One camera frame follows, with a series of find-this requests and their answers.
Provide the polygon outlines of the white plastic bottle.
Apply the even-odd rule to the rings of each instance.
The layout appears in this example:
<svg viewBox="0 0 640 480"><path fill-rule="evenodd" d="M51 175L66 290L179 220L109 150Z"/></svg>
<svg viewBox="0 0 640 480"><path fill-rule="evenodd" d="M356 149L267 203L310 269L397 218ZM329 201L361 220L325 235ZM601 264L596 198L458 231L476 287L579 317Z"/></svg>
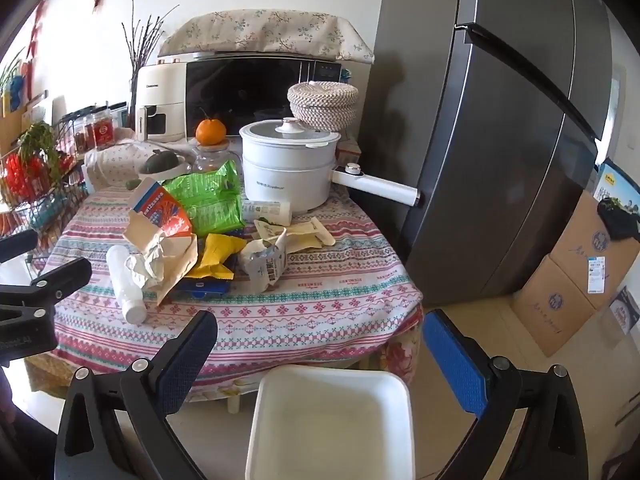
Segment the white plastic bottle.
<svg viewBox="0 0 640 480"><path fill-rule="evenodd" d="M141 325L146 319L146 307L142 289L134 282L126 267L128 258L128 248L122 245L114 245L106 253L108 273L122 316L131 325Z"/></svg>

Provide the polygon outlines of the white tissue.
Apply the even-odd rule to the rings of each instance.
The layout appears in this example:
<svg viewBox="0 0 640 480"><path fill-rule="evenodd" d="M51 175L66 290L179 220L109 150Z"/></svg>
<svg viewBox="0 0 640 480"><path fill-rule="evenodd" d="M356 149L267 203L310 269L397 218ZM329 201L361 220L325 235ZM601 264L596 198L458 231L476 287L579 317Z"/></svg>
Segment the white tissue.
<svg viewBox="0 0 640 480"><path fill-rule="evenodd" d="M141 289L162 284L165 278L162 245L157 243L143 254L129 255L125 259L125 269L131 281Z"/></svg>

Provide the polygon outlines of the blue cardboard box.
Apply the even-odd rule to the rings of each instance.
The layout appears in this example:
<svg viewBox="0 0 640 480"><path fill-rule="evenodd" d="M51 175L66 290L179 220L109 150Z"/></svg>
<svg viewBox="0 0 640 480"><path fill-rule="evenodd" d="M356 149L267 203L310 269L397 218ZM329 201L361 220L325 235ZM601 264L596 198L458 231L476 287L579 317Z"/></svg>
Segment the blue cardboard box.
<svg viewBox="0 0 640 480"><path fill-rule="evenodd" d="M221 297L231 289L232 280L183 278L169 293L170 298L205 300Z"/></svg>

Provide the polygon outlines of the brown paper bag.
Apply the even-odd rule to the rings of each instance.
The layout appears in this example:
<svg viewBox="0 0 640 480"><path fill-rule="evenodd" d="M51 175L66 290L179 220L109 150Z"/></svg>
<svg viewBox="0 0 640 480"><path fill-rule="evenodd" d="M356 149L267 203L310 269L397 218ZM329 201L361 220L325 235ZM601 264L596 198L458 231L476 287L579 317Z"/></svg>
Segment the brown paper bag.
<svg viewBox="0 0 640 480"><path fill-rule="evenodd" d="M124 232L124 239L136 250L131 255L143 254L157 243L163 247L164 281L153 288L142 289L154 306L163 302L171 289L198 261L198 237L193 232L187 236L166 236L150 220L133 210L128 211L128 226Z"/></svg>

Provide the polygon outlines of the yellow snack wrapper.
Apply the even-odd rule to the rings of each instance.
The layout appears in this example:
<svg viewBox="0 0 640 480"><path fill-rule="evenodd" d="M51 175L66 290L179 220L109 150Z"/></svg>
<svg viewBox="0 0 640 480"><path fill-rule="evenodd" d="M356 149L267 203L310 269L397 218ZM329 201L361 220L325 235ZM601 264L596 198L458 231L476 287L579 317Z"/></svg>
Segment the yellow snack wrapper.
<svg viewBox="0 0 640 480"><path fill-rule="evenodd" d="M221 281L232 281L234 272L224 263L232 256L242 252L246 240L226 234L209 233L206 236L204 252L196 265L186 274L187 278L201 280L214 278Z"/></svg>

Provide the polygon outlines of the torn white paper carton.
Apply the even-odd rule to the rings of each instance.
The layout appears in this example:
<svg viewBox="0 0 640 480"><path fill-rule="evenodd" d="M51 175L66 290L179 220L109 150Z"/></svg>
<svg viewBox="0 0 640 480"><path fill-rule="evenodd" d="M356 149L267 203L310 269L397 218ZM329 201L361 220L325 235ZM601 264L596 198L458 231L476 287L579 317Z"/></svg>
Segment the torn white paper carton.
<svg viewBox="0 0 640 480"><path fill-rule="evenodd" d="M242 270L250 279L250 290L253 294L261 294L280 280L286 264L286 231L283 231L271 242L269 240L252 240L239 254Z"/></svg>

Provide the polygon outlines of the green snack bag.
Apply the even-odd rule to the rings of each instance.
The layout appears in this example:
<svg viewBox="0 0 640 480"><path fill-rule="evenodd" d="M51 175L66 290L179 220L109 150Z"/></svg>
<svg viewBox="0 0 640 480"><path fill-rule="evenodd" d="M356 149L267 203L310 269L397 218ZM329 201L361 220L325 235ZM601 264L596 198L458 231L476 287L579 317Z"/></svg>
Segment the green snack bag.
<svg viewBox="0 0 640 480"><path fill-rule="evenodd" d="M233 160L215 171L184 174L163 187L180 204L198 237L244 228L241 179Z"/></svg>

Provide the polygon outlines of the orange white milk carton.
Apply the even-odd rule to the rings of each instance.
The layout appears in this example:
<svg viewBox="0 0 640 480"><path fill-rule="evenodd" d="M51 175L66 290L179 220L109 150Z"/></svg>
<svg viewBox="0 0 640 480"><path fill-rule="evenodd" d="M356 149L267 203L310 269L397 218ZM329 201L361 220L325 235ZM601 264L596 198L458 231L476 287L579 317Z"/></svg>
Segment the orange white milk carton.
<svg viewBox="0 0 640 480"><path fill-rule="evenodd" d="M128 200L131 210L142 214L169 237L192 234L192 223L166 188L153 178L144 178Z"/></svg>

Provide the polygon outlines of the white plastic trash bin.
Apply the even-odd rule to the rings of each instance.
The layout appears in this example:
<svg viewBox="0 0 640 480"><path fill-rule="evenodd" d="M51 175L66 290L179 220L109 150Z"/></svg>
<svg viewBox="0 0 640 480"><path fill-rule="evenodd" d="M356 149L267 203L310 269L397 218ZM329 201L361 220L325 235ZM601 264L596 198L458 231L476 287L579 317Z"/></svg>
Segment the white plastic trash bin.
<svg viewBox="0 0 640 480"><path fill-rule="evenodd" d="M413 479L408 387L394 374L280 366L260 381L247 479Z"/></svg>

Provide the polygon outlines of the folded white floral towel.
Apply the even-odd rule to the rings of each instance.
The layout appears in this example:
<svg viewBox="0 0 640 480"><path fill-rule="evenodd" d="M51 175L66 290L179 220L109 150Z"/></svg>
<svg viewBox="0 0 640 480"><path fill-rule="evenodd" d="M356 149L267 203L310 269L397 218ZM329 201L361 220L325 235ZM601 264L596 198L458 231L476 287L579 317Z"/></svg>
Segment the folded white floral towel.
<svg viewBox="0 0 640 480"><path fill-rule="evenodd" d="M137 142L122 142L85 154L85 180L94 192L106 188L123 188L128 181L136 180L138 170L153 154L152 148Z"/></svg>

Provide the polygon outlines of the lower cardboard box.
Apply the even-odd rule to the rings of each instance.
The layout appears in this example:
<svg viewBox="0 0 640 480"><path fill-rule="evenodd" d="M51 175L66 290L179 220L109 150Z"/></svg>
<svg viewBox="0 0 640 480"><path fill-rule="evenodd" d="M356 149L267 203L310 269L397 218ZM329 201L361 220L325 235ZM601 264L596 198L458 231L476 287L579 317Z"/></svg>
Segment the lower cardboard box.
<svg viewBox="0 0 640 480"><path fill-rule="evenodd" d="M553 356L602 307L605 274L601 258L555 260L546 255L511 309L545 356Z"/></svg>

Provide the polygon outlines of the orange tangerine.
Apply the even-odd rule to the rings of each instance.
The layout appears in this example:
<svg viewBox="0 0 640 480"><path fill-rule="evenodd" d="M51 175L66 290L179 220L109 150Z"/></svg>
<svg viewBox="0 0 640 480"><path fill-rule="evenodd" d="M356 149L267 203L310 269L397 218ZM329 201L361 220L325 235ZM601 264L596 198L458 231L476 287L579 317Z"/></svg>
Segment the orange tangerine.
<svg viewBox="0 0 640 480"><path fill-rule="evenodd" d="M195 129L195 139L198 144L212 146L226 140L227 128L224 123L217 119L203 119Z"/></svg>

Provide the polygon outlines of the white labelled tube bottle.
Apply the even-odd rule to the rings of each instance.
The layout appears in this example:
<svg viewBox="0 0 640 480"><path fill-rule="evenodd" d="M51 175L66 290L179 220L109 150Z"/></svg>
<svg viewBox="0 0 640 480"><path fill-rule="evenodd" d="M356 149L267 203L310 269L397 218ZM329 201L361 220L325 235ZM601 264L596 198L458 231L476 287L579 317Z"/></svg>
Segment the white labelled tube bottle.
<svg viewBox="0 0 640 480"><path fill-rule="evenodd" d="M242 217L246 223L260 220L277 226L289 226L292 221L291 205L287 202L243 200Z"/></svg>

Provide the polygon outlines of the dried branch bouquet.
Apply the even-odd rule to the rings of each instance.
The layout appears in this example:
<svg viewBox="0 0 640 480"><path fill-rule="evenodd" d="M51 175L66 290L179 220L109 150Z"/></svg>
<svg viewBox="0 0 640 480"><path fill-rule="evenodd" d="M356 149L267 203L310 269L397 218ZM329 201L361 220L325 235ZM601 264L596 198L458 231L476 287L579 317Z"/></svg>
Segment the dried branch bouquet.
<svg viewBox="0 0 640 480"><path fill-rule="evenodd" d="M122 23L122 31L124 32L131 68L128 127L132 130L136 128L137 90L140 70L149 61L152 52L160 41L166 18L176 9L177 6L174 6L162 16L153 18L150 15L143 21L136 18L134 1L131 1L130 22L128 25Z"/></svg>

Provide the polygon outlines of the woven rattan basket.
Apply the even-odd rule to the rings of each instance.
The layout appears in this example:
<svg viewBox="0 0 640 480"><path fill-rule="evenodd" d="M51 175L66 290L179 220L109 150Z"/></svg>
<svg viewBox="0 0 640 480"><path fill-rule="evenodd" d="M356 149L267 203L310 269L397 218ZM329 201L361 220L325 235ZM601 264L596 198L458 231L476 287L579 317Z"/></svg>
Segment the woven rattan basket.
<svg viewBox="0 0 640 480"><path fill-rule="evenodd" d="M288 89L293 116L319 131L341 132L356 119L359 90L335 81L307 81Z"/></svg>

